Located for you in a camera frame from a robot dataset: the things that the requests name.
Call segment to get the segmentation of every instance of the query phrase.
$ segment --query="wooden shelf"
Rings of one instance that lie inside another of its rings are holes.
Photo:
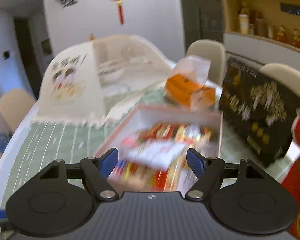
[[[260,37],[260,36],[257,36],[257,35],[246,35],[246,34],[242,34],[242,33],[239,33],[239,32],[225,32],[225,33],[240,35],[240,36],[244,36],[244,37],[248,37],[248,38],[252,38],[252,39],[256,39],[256,40],[261,40],[261,41],[267,41],[267,42],[273,43],[275,45],[278,45],[278,46],[281,46],[281,47],[284,47],[284,48],[287,48],[287,49],[291,49],[295,52],[300,53],[299,48],[296,48],[296,47],[294,47],[290,44],[286,44],[286,43],[276,41],[276,40],[273,40],[273,39],[270,39],[270,38]]]

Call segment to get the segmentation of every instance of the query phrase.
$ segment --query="gray ridged panel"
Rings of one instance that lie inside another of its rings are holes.
[[[287,232],[261,237],[292,240]],[[11,240],[42,240],[15,234]],[[114,203],[102,203],[93,217],[72,233],[51,240],[260,240],[223,228],[201,203],[185,201],[178,192],[124,193]]]

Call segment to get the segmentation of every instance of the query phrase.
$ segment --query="beige chair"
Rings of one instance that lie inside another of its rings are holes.
[[[300,71],[284,64],[271,63],[264,65],[260,72],[280,81],[300,96]]]
[[[34,103],[35,99],[22,89],[12,89],[0,98],[0,114],[11,132],[15,132]]]
[[[186,53],[211,60],[208,78],[222,86],[226,70],[226,50],[222,43],[211,40],[198,40],[190,45]]]

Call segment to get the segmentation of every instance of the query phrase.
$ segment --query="dining table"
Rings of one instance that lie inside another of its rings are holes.
[[[220,98],[222,87],[207,80],[206,86],[216,89]],[[149,90],[140,98],[138,104],[170,104],[164,97],[164,88]],[[106,98],[111,106],[122,100],[124,95]],[[74,125],[64,122],[33,122],[39,106],[36,103],[20,123],[0,159],[0,209],[5,208],[9,197],[37,172],[54,159],[64,159],[66,163],[78,163],[82,158],[94,154],[103,141],[116,128],[119,122],[106,122],[102,127]],[[300,155],[300,148],[292,141],[285,157],[264,167],[249,145],[235,132],[231,125],[223,120],[221,158],[226,163],[239,163],[249,158],[262,167],[278,182],[283,181],[290,167]],[[222,186],[236,179],[224,179]],[[69,179],[69,183],[82,187],[78,179]]]

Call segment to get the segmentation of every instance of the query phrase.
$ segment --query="open box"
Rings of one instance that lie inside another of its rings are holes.
[[[118,149],[120,159],[120,152],[123,151],[121,142],[124,138],[135,134],[138,131],[148,130],[159,122],[198,124],[212,129],[214,135],[210,142],[204,147],[204,150],[201,151],[201,154],[204,157],[216,156],[220,158],[222,139],[222,112],[191,112],[173,107],[146,105],[137,105],[127,115],[122,123],[113,131],[113,133],[104,141],[104,143],[96,151],[95,156],[100,157],[107,150],[115,147]],[[124,181],[117,179],[115,176],[110,176],[108,181],[119,193],[123,191],[152,191],[147,187],[131,187]]]

